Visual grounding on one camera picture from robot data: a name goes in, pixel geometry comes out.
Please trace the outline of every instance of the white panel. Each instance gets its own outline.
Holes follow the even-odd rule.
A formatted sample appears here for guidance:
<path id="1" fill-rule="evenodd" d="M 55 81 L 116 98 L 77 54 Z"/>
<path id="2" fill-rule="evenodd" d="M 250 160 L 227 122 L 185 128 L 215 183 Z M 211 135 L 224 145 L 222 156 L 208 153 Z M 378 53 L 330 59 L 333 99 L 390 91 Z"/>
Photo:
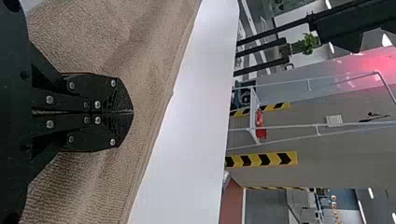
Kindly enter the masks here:
<path id="1" fill-rule="evenodd" d="M 304 18 L 307 13 L 320 12 L 325 10 L 324 0 L 318 0 L 313 3 L 310 3 L 306 6 L 299 7 L 294 9 L 293 11 L 284 13 L 275 17 L 276 26 L 281 26 L 291 21 L 296 21 L 301 18 Z M 279 37 L 286 37 L 288 43 L 294 43 L 299 40 L 304 39 L 304 34 L 309 32 L 308 24 L 304 24 L 287 31 L 279 33 Z M 330 59 L 329 55 L 329 47 L 328 45 L 324 45 L 320 48 L 314 49 L 314 52 L 311 55 L 303 55 L 295 54 L 290 58 L 290 62 L 294 63 L 294 67 L 301 67 L 311 63 L 320 63 Z"/>
<path id="2" fill-rule="evenodd" d="M 289 210 L 289 224 L 299 224 L 290 210 Z"/>
<path id="3" fill-rule="evenodd" d="M 202 2 L 129 223 L 219 223 L 238 10 Z"/>

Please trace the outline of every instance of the white railing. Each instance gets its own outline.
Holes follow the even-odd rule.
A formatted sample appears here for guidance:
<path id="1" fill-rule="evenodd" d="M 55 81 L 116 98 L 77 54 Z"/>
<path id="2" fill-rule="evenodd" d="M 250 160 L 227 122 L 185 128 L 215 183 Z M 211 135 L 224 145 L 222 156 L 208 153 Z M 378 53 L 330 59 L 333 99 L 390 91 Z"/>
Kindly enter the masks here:
<path id="1" fill-rule="evenodd" d="M 308 91 L 319 91 L 325 87 L 333 86 L 333 85 L 338 85 L 344 82 L 348 82 L 351 80 L 356 80 L 359 78 L 363 77 L 369 77 L 369 76 L 379 76 L 381 79 L 382 83 L 384 84 L 385 88 L 387 89 L 387 92 L 389 94 L 389 97 L 391 101 L 396 105 L 396 99 L 391 91 L 388 83 L 386 80 L 382 77 L 380 72 L 372 72 L 372 73 L 365 73 L 365 74 L 357 74 L 354 75 L 356 77 L 351 77 L 347 78 L 346 80 L 343 81 L 338 81 L 334 82 L 330 85 L 325 85 L 321 86 L 319 89 L 312 90 L 311 87 L 311 81 L 313 80 L 318 80 L 318 79 L 323 79 L 323 78 L 335 78 L 335 77 L 350 77 L 350 75 L 343 75 L 343 76 L 331 76 L 331 77 L 316 77 L 316 78 L 306 78 L 306 79 L 298 79 L 298 80 L 293 80 L 293 81 L 285 81 L 285 82 L 277 82 L 277 83 L 270 83 L 270 84 L 262 84 L 262 85 L 256 85 L 256 86 L 249 86 L 249 87 L 241 87 L 241 88 L 234 88 L 234 90 L 241 90 L 241 89 L 250 89 L 252 95 L 255 95 L 254 88 L 259 88 L 259 87 L 267 87 L 267 86 L 274 86 L 274 85 L 281 85 L 281 84 L 286 84 L 286 83 L 295 83 L 295 82 L 306 82 L 306 87 Z M 245 147 L 256 147 L 256 146 L 262 146 L 262 145 L 268 145 L 268 144 L 273 144 L 273 143 L 280 143 L 280 142 L 287 142 L 287 141 L 295 141 L 295 140 L 301 140 L 305 138 L 313 138 L 313 137 L 321 137 L 321 136 L 327 136 L 327 135 L 334 135 L 334 134 L 340 134 L 340 133 L 354 133 L 354 132 L 362 132 L 362 131 L 367 131 L 367 130 L 373 130 L 373 129 L 379 129 L 379 128 L 388 128 L 388 127 L 393 127 L 396 125 L 396 120 L 389 120 L 389 121 L 373 121 L 373 122 L 347 122 L 347 123 L 313 123 L 313 124 L 291 124 L 291 125 L 277 125 L 277 126 L 268 126 L 268 127 L 253 127 L 252 126 L 252 117 L 251 114 L 255 113 L 257 108 L 253 108 L 253 104 L 250 103 L 250 121 L 249 121 L 249 127 L 247 128 L 235 128 L 235 129 L 230 129 L 229 132 L 249 132 L 253 139 L 255 140 L 256 144 L 255 145 L 248 145 L 248 146 L 242 146 L 242 147 L 232 147 L 232 148 L 227 148 L 227 150 L 236 150 L 240 148 L 245 148 Z M 320 133 L 319 127 L 328 127 L 328 128 L 333 128 L 333 127 L 346 127 L 346 126 L 379 126 L 379 125 L 385 125 L 381 127 L 374 127 L 374 128 L 369 128 L 369 129 L 357 129 L 357 130 L 347 130 L 347 131 L 339 131 L 339 132 L 332 132 L 332 133 Z M 306 135 L 306 136 L 299 136 L 299 137 L 292 137 L 292 138 L 287 138 L 287 139 L 280 139 L 280 140 L 275 140 L 275 141 L 270 141 L 270 142 L 265 142 L 265 143 L 260 143 L 257 140 L 257 137 L 255 136 L 255 131 L 256 130 L 270 130 L 270 129 L 289 129 L 289 128 L 315 128 L 315 134 L 311 135 Z"/>

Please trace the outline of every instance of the screw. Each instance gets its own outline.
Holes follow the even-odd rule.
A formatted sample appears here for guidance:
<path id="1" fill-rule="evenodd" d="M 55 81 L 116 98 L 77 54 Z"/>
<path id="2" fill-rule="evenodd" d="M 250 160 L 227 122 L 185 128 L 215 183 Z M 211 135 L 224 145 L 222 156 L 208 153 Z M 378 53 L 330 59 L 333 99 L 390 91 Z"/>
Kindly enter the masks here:
<path id="1" fill-rule="evenodd" d="M 84 118 L 84 123 L 90 123 L 90 121 L 91 121 L 91 120 L 90 120 L 90 117 L 85 117 L 85 118 Z"/>
<path id="2" fill-rule="evenodd" d="M 52 96 L 47 96 L 46 97 L 46 102 L 47 102 L 47 104 L 52 105 L 53 104 L 53 97 Z"/>
<path id="3" fill-rule="evenodd" d="M 74 84 L 74 82 L 69 82 L 70 90 L 73 90 L 75 87 L 76 87 L 76 85 Z"/>
<path id="4" fill-rule="evenodd" d="M 74 136 L 70 135 L 68 141 L 69 141 L 69 143 L 74 143 Z"/>
<path id="5" fill-rule="evenodd" d="M 96 108 L 96 109 L 99 109 L 100 106 L 101 106 L 100 102 L 99 102 L 99 101 L 95 101 L 95 108 Z"/>
<path id="6" fill-rule="evenodd" d="M 101 122 L 102 120 L 100 119 L 100 117 L 95 118 L 95 124 L 100 124 Z"/>
<path id="7" fill-rule="evenodd" d="M 55 123 L 53 122 L 53 120 L 47 120 L 47 128 L 48 129 L 53 129 L 53 126 L 55 126 Z"/>

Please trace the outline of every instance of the yellow and black hazard stripe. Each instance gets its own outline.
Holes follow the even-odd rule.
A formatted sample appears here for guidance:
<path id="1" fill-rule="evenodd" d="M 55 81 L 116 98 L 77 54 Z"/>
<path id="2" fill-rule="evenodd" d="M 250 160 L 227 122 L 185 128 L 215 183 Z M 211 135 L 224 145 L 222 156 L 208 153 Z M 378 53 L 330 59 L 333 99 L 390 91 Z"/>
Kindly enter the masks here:
<path id="1" fill-rule="evenodd" d="M 225 157 L 226 168 L 297 165 L 296 151 L 269 152 Z"/>
<path id="2" fill-rule="evenodd" d="M 290 108 L 290 102 L 284 102 L 284 103 L 279 103 L 276 105 L 261 105 L 260 109 L 263 112 L 268 112 L 268 111 L 276 111 L 276 110 L 281 110 L 281 109 L 288 109 Z M 248 115 L 250 113 L 250 108 L 248 106 L 238 108 L 235 110 L 230 111 L 230 117 L 241 117 Z"/>
<path id="3" fill-rule="evenodd" d="M 297 190 L 308 190 L 305 187 L 245 187 L 245 189 L 297 189 Z"/>

